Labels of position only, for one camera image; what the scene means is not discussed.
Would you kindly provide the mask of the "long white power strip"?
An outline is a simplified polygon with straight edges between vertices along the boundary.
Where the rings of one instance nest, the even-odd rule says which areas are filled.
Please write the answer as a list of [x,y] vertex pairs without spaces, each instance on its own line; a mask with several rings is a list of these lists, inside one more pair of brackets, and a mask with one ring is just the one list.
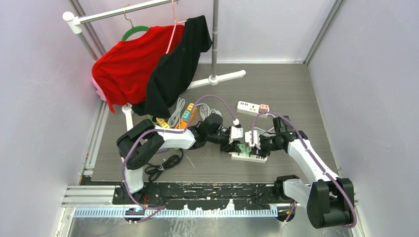
[[[219,117],[222,117],[222,113],[220,111],[210,108],[205,103],[199,103],[197,104],[197,107],[199,109],[199,113],[202,120],[206,120],[207,117],[210,116],[211,114],[217,114]],[[259,163],[265,163],[267,161],[267,156],[261,156],[258,154],[258,152],[254,152],[254,151],[252,155],[248,155],[245,153],[229,153],[229,154],[231,155],[231,159],[235,159],[235,160],[259,162]]]

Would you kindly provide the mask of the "pink plug adapter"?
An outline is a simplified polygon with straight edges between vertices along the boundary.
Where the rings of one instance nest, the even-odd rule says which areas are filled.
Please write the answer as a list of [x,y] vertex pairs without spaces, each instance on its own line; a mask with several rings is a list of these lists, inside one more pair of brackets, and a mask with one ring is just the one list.
[[260,104],[259,105],[259,109],[258,112],[259,113],[264,113],[264,112],[269,112],[270,111],[270,107],[266,104]]

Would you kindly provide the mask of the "short white power strip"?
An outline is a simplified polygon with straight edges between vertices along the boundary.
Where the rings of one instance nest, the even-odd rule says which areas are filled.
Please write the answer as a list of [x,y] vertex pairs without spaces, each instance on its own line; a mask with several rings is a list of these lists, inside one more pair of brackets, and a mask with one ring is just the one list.
[[[245,101],[239,101],[237,104],[237,112],[242,113],[242,114],[248,114],[248,115],[252,115],[252,116],[256,116],[257,114],[259,114],[258,109],[259,109],[259,105],[260,104],[254,104],[254,103],[250,103],[250,102],[245,102]],[[254,128],[255,131],[258,132],[259,135],[265,135],[265,136],[274,136],[275,132],[274,132],[274,127],[265,130],[259,127],[255,127]]]

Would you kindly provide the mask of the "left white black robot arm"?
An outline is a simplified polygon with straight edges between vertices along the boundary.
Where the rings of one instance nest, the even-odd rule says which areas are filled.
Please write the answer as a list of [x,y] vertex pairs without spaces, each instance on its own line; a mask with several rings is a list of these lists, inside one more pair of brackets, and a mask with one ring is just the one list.
[[207,142],[219,144],[226,153],[239,152],[237,145],[243,137],[244,130],[237,119],[233,126],[225,128],[223,118],[215,113],[184,129],[156,126],[150,119],[141,121],[116,141],[123,159],[125,198],[133,204],[143,200],[143,167],[157,152],[170,148],[195,150]]

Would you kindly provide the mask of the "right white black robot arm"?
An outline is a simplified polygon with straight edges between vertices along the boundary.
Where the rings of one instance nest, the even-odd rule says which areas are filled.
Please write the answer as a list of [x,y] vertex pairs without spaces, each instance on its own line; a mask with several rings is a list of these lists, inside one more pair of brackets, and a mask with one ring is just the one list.
[[271,137],[259,137],[261,154],[283,150],[300,166],[311,183],[304,184],[296,176],[280,176],[274,196],[285,203],[293,200],[292,208],[299,203],[305,208],[311,225],[316,228],[342,226],[353,228],[357,224],[354,185],[348,178],[341,178],[321,160],[308,137],[291,123],[289,117],[276,114]]

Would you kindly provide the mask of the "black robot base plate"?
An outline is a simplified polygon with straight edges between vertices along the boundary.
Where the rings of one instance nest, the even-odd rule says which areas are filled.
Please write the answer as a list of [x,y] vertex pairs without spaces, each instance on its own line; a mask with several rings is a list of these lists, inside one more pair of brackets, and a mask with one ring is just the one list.
[[275,217],[291,221],[297,205],[280,195],[279,186],[265,183],[165,183],[146,182],[129,194],[117,186],[112,204],[137,208],[128,215],[153,217]]

